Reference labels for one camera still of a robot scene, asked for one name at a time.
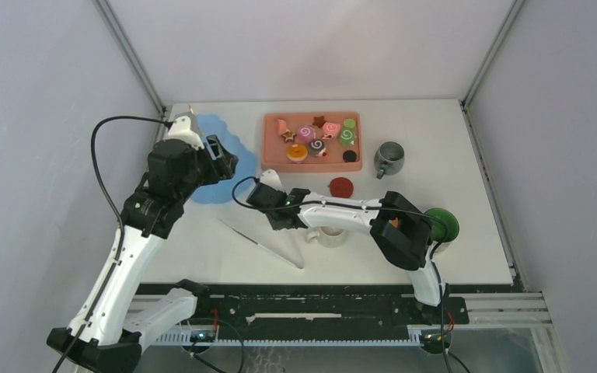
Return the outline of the metal serving tongs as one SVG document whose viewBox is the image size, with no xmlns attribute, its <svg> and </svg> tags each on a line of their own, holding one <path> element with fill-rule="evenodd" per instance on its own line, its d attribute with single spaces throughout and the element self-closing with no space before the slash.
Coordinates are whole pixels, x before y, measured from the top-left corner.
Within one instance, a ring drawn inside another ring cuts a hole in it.
<svg viewBox="0 0 597 373">
<path fill-rule="evenodd" d="M 249 235 L 245 234 L 244 232 L 242 232 L 241 230 L 235 228 L 233 225 L 230 225 L 227 221 L 224 221 L 220 218 L 218 220 L 223 225 L 225 225 L 226 227 L 228 227 L 229 229 L 234 231 L 234 233 L 236 233 L 237 235 L 240 235 L 244 239 L 246 239 L 246 240 L 252 242 L 254 245 L 260 247 L 261 249 L 266 250 L 268 253 L 271 253 L 271 254 L 277 256 L 284 262 L 291 264 L 292 266 L 294 266 L 295 268 L 297 268 L 299 270 L 303 270 L 305 268 L 305 262 L 303 260 L 294 260 L 292 257 L 286 255 L 284 252 L 282 252 L 278 249 L 275 249 L 275 248 L 269 247 L 269 246 L 265 246 L 262 242 L 255 240 L 251 236 L 249 236 Z"/>
</svg>

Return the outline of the blue three-tier cake stand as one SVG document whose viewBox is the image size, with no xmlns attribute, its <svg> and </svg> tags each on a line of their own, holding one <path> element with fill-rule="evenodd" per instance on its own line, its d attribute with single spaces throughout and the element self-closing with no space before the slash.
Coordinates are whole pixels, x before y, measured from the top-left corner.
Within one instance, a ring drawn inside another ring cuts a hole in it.
<svg viewBox="0 0 597 373">
<path fill-rule="evenodd" d="M 190 200 L 196 204 L 226 204 L 232 201 L 233 187 L 244 178 L 255 174 L 257 157 L 230 131 L 227 122 L 218 115 L 198 113 L 195 117 L 203 134 L 201 138 L 208 143 L 206 149 L 219 166 L 218 171 L 224 171 L 225 166 L 228 166 L 229 171 L 226 175 L 232 178 L 200 186 Z"/>
</svg>

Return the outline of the dark green ceramic mug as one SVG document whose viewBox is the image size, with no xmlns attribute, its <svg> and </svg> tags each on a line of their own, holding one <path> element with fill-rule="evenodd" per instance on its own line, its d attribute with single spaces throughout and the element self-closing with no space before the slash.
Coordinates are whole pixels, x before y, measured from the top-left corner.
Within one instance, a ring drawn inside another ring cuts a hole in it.
<svg viewBox="0 0 597 373">
<path fill-rule="evenodd" d="M 374 155 L 376 179 L 396 175 L 403 168 L 404 160 L 405 152 L 400 144 L 395 141 L 382 143 Z"/>
</svg>

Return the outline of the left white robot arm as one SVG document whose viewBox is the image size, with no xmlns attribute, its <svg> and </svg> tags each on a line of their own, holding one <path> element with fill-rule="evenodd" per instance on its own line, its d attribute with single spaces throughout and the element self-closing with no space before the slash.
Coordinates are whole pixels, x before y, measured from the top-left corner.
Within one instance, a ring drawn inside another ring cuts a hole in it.
<svg viewBox="0 0 597 373">
<path fill-rule="evenodd" d="M 206 322 L 207 298 L 174 288 L 138 318 L 127 311 L 153 257 L 200 187 L 230 180 L 238 158 L 215 135 L 203 136 L 193 113 L 165 121 L 166 137 L 148 154 L 134 193 L 113 209 L 117 230 L 88 298 L 68 326 L 54 328 L 47 345 L 61 361 L 92 372 L 131 372 L 143 352 L 182 319 Z"/>
</svg>

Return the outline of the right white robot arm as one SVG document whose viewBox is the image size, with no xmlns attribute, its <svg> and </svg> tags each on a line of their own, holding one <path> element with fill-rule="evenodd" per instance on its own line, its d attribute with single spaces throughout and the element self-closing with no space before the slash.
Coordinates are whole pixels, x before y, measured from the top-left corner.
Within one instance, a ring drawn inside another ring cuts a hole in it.
<svg viewBox="0 0 597 373">
<path fill-rule="evenodd" d="M 421 212 L 394 191 L 377 199 L 356 200 L 304 188 L 286 190 L 271 169 L 251 180 L 252 191 L 236 203 L 263 213 L 272 229 L 326 227 L 369 236 L 386 261 L 408 273 L 419 316 L 425 322 L 437 323 L 448 315 L 446 285 L 434 261 L 441 243 L 432 237 L 435 226 L 449 233 L 442 219 Z"/>
</svg>

